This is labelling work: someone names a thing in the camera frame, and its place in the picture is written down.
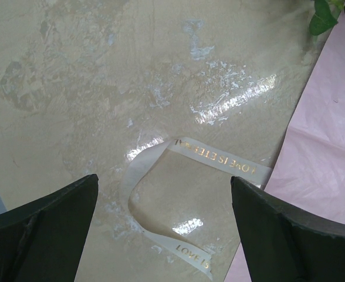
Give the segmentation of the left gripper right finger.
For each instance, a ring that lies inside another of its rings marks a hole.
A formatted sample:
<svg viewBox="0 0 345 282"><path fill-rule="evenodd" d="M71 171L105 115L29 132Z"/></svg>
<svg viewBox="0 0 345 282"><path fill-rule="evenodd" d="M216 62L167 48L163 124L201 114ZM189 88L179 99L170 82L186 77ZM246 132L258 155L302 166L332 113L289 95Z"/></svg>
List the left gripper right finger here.
<svg viewBox="0 0 345 282"><path fill-rule="evenodd" d="M345 281L345 224L309 213L241 177L232 208L252 281Z"/></svg>

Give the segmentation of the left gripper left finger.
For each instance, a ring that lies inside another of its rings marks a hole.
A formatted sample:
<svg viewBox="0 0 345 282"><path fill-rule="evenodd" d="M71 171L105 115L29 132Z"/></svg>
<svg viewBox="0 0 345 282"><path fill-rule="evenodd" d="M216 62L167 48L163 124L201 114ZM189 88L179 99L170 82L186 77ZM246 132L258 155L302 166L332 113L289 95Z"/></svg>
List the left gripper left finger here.
<svg viewBox="0 0 345 282"><path fill-rule="evenodd" d="M74 281L98 191L90 174L0 214L0 281Z"/></svg>

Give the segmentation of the purple wrapping paper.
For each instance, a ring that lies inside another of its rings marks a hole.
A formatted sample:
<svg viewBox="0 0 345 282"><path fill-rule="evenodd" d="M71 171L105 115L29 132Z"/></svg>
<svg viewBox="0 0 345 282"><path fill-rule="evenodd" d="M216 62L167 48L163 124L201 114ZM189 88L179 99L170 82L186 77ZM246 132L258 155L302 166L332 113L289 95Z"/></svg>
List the purple wrapping paper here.
<svg viewBox="0 0 345 282"><path fill-rule="evenodd" d="M261 190L345 224L345 14L324 45ZM226 280L252 281L242 244Z"/></svg>

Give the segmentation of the beige printed ribbon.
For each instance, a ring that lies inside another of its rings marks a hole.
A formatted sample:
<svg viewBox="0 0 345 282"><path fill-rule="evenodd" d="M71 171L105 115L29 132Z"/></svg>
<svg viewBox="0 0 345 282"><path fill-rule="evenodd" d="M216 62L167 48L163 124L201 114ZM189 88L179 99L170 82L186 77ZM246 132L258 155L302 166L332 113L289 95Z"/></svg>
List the beige printed ribbon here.
<svg viewBox="0 0 345 282"><path fill-rule="evenodd" d="M128 201L132 191L166 150L176 152L233 176L242 177L258 187L265 186L272 174L270 167L243 159L192 138L179 137L144 149L129 164L119 188L121 205L128 214L131 214ZM211 273L212 257L209 253L193 244L153 233L142 227L140 223L137 223L137 226L147 238L186 261L204 273L210 280L213 280Z"/></svg>

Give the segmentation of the artificial flower bunch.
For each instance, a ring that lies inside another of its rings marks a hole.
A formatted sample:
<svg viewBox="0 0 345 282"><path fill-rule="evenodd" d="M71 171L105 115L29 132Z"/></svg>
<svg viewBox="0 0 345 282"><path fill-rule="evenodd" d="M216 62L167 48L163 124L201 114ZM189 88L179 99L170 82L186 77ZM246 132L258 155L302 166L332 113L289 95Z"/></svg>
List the artificial flower bunch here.
<svg viewBox="0 0 345 282"><path fill-rule="evenodd" d="M309 33L319 36L338 24L345 0L314 0L314 14L309 23Z"/></svg>

